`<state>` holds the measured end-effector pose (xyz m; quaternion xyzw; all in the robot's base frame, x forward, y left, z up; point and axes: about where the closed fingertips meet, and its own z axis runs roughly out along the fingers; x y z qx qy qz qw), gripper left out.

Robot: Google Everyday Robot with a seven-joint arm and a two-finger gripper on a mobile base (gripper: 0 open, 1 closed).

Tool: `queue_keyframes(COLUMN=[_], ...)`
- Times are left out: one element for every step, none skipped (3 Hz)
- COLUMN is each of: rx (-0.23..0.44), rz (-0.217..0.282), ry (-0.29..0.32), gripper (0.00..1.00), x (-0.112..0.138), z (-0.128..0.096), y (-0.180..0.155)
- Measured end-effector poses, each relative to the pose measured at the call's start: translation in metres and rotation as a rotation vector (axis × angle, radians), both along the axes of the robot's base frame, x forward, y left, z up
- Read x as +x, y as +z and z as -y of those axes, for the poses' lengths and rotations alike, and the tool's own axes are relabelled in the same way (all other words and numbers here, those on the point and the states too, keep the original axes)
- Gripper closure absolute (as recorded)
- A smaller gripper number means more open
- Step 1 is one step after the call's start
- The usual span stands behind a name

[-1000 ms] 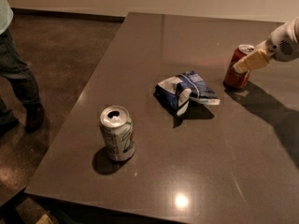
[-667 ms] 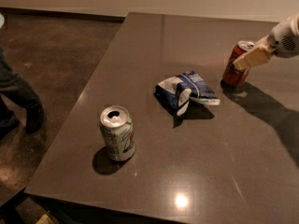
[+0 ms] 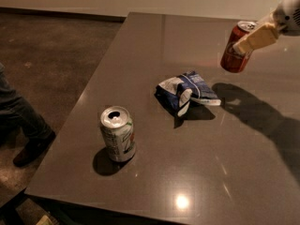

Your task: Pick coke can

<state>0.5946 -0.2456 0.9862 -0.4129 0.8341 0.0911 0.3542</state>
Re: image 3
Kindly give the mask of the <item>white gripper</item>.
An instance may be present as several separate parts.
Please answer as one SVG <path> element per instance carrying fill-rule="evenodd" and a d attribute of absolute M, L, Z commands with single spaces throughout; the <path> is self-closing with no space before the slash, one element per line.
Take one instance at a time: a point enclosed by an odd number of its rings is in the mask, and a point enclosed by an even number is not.
<path fill-rule="evenodd" d="M 272 15 L 274 24 L 265 22 L 241 37 L 232 47 L 239 54 L 272 45 L 279 35 L 300 36 L 300 0 L 282 0 Z"/>

